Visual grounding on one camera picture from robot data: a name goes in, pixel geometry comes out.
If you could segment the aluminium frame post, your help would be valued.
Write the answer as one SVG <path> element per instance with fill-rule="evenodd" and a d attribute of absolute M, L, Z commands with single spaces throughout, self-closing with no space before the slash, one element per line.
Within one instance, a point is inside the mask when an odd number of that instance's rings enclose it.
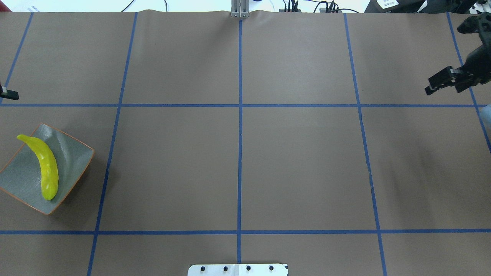
<path fill-rule="evenodd" d="M 231 0 L 231 18 L 246 19 L 249 17 L 249 0 Z"/>

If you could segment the grey square plate orange rim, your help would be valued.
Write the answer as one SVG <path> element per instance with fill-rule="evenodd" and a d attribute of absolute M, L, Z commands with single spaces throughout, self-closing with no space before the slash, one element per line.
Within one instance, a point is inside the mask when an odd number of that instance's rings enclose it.
<path fill-rule="evenodd" d="M 1 190 L 49 215 L 83 176 L 95 151 L 44 123 L 30 136 L 18 135 L 17 139 L 23 145 L 1 170 Z"/>

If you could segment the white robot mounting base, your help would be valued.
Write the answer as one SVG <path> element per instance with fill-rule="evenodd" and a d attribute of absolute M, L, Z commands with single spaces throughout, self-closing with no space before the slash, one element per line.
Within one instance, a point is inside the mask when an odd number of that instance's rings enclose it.
<path fill-rule="evenodd" d="M 189 267 L 188 276 L 288 276 L 287 264 L 198 264 Z"/>

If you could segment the small yellow banana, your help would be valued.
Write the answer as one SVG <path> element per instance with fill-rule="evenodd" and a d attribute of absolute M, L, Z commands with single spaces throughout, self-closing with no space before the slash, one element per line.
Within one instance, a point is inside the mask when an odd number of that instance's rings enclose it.
<path fill-rule="evenodd" d="M 53 200 L 59 187 L 59 171 L 56 158 L 47 143 L 37 137 L 20 134 L 18 140 L 24 142 L 38 159 L 40 169 L 41 194 L 45 200 Z"/>

